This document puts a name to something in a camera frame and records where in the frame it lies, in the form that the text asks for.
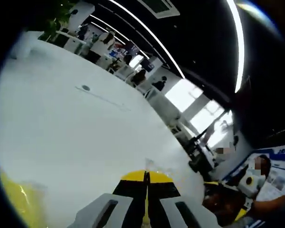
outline white tabletop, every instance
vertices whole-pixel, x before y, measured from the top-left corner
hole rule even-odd
[[[73,37],[73,36],[71,36],[71,35],[69,35],[69,34],[67,34],[67,33],[65,33],[65,32],[56,31],[56,33],[61,34],[61,35],[64,35],[64,36],[66,36],[66,37],[68,37],[68,38],[71,38],[71,39],[73,39],[73,40],[76,40],[76,41],[78,41],[78,42],[80,42],[80,43],[82,43],[82,44],[86,44],[85,41],[80,40],[80,39],[78,39],[77,37]]]
[[[89,93],[76,87],[87,85]],[[49,227],[76,212],[149,158],[183,195],[202,202],[200,175],[141,93],[62,48],[38,41],[0,76],[0,167],[16,182],[46,188]]]

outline yellow object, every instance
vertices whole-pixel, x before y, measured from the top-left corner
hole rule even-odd
[[[205,184],[214,184],[214,185],[219,185],[218,182],[212,181],[212,182],[205,182]]]
[[[144,214],[142,222],[144,224],[150,224],[150,218],[148,217],[148,199],[147,199],[147,197],[146,197],[146,202],[145,202],[145,209],[146,209],[146,213]]]
[[[38,191],[13,182],[4,172],[0,172],[0,179],[7,197],[24,223],[30,228],[47,227]]]
[[[245,216],[246,213],[247,213],[246,210],[240,209],[240,212],[239,212],[238,215],[236,216],[235,221],[237,221],[237,220],[240,219],[241,217]]]
[[[128,174],[124,175],[121,180],[122,181],[143,181],[145,170],[138,170],[134,172],[129,172]]]
[[[150,183],[154,184],[154,183],[170,183],[173,182],[173,179],[166,176],[163,173],[159,173],[159,172],[154,172],[154,171],[150,171]]]

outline bright window light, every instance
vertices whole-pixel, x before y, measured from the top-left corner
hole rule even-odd
[[[211,123],[215,120],[215,117],[207,110],[202,109],[191,120],[191,124],[196,128],[198,133],[203,132]]]
[[[196,130],[201,133],[213,123],[222,113],[224,109],[214,100],[211,100],[207,105],[197,113],[191,120],[191,124]]]
[[[94,15],[90,14],[91,17],[97,19],[98,21],[102,22],[103,24],[105,24],[106,26],[109,26],[111,29],[113,29],[115,32],[119,33],[122,37],[124,37],[127,41],[129,41],[129,38],[127,38],[126,36],[124,36],[121,32],[119,32],[117,29],[115,29],[113,26],[109,25],[108,23],[104,22],[103,20],[99,19],[98,17],[95,17]],[[147,56],[147,54],[145,52],[143,52],[142,50],[140,50],[141,54],[144,55],[147,59],[150,59],[149,56]]]
[[[201,94],[199,88],[187,79],[181,79],[166,93],[166,98],[175,105],[180,112],[184,112]]]
[[[183,72],[181,71],[180,67],[178,66],[178,64],[176,63],[176,61],[174,60],[174,58],[172,57],[172,55],[169,53],[169,51],[165,48],[165,46],[161,43],[161,41],[158,39],[157,36],[155,36],[155,34],[139,19],[137,18],[133,13],[131,13],[128,9],[126,9],[125,7],[123,7],[122,5],[120,5],[119,3],[117,3],[114,0],[108,0],[111,3],[114,3],[116,6],[120,7],[121,9],[123,9],[124,11],[126,11],[132,18],[134,18],[140,25],[142,25],[146,31],[149,32],[149,34],[157,41],[157,43],[161,46],[161,48],[165,51],[165,53],[167,54],[167,56],[169,56],[169,58],[171,59],[171,61],[173,62],[173,64],[175,65],[175,67],[177,68],[177,70],[179,71],[180,75],[182,78],[184,77]]]
[[[105,24],[106,26],[109,26],[110,28],[112,28],[114,31],[116,31],[117,33],[119,33],[121,36],[123,36],[127,41],[129,41],[129,39],[124,36],[121,32],[119,32],[117,29],[115,29],[113,26],[109,25],[108,23],[104,22],[103,20],[99,19],[98,17],[95,17],[94,15],[90,14],[90,16],[92,18],[97,19],[98,21],[102,22],[103,24]]]
[[[209,141],[208,141],[208,146],[210,148],[213,148],[217,143],[219,143],[226,136],[227,131],[224,131],[224,127],[226,127],[226,125],[232,125],[232,123],[233,123],[233,119],[232,119],[231,111],[223,115],[221,119],[215,123],[215,126],[214,126],[215,132],[209,138]]]
[[[215,113],[217,111],[217,109],[219,108],[219,104],[217,102],[215,102],[214,100],[211,100],[205,107],[211,113]]]
[[[130,61],[129,66],[130,66],[131,68],[135,68],[135,67],[138,65],[138,63],[139,63],[142,59],[143,59],[143,56],[141,56],[141,55],[136,55],[136,56]]]
[[[243,67],[245,61],[245,45],[243,39],[242,24],[234,0],[226,0],[226,1],[229,5],[229,8],[234,18],[237,40],[238,40],[238,74],[237,74],[236,87],[235,87],[235,92],[237,93],[241,87],[241,82],[242,82]]]

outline ceiling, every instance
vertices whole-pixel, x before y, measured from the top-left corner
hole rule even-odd
[[[181,76],[158,42],[129,14],[109,0],[88,1],[96,5],[94,16],[133,40],[144,52],[161,58],[165,67]],[[269,136],[285,129],[285,0],[253,1],[271,18],[280,37],[237,7],[245,42],[243,81],[249,78],[250,86],[249,105],[244,109],[238,109],[240,93],[234,93],[238,40],[226,0],[171,0],[180,16],[163,19],[156,19],[136,0],[117,2],[158,37],[188,80],[202,87],[209,98],[240,112],[243,131],[255,146],[265,146]],[[92,17],[87,21],[107,27]]]

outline ceiling light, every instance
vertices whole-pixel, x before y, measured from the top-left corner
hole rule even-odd
[[[117,33],[119,33],[121,36],[123,36],[127,41],[130,41],[129,38],[127,38],[126,36],[124,36],[121,32],[119,32],[118,30],[116,30],[114,27],[112,27],[112,26],[109,25],[108,23],[106,23],[106,22],[104,22],[103,20],[101,20],[101,19],[95,17],[95,16],[92,15],[92,14],[90,14],[90,16],[93,17],[93,18],[95,18],[95,19],[97,19],[98,21],[102,22],[102,23],[105,24],[106,26],[109,26],[111,29],[113,29],[114,31],[116,31]],[[141,52],[141,54],[144,55],[147,59],[150,59],[150,57],[147,56],[147,54],[146,54],[145,52],[143,52],[142,50],[140,50],[140,52]]]
[[[97,19],[98,21],[102,22],[102,23],[105,24],[106,26],[111,27],[114,31],[118,32],[118,33],[119,33],[120,35],[122,35],[127,41],[129,41],[129,39],[128,39],[126,36],[124,36],[121,32],[119,32],[119,31],[118,31],[117,29],[115,29],[113,26],[109,25],[108,23],[106,23],[106,22],[104,22],[103,20],[101,20],[101,19],[95,17],[95,16],[92,15],[92,14],[90,14],[90,16],[93,17],[93,18],[95,18],[95,19]]]
[[[169,56],[169,58],[171,59],[171,61],[173,62],[173,64],[175,65],[175,67],[177,68],[177,70],[179,71],[181,77],[184,77],[183,72],[181,71],[180,67],[178,66],[178,64],[176,63],[176,61],[174,60],[174,58],[172,57],[172,55],[169,53],[169,51],[165,48],[165,46],[161,43],[161,41],[157,38],[157,36],[155,36],[155,34],[139,19],[137,18],[133,13],[131,13],[129,10],[127,10],[125,7],[123,7],[122,5],[120,5],[119,3],[117,3],[114,0],[108,0],[112,3],[114,3],[116,6],[120,7],[121,9],[123,9],[124,11],[126,11],[132,18],[134,18],[140,25],[142,25],[146,31],[149,32],[149,34],[157,41],[157,43],[161,46],[161,48],[165,51],[165,53],[167,54],[167,56]]]
[[[238,40],[238,74],[237,74],[236,87],[235,87],[235,92],[237,93],[241,87],[241,82],[242,82],[243,67],[245,61],[245,45],[243,39],[242,24],[234,0],[226,0],[226,1],[230,7],[231,13],[234,18],[237,40]]]

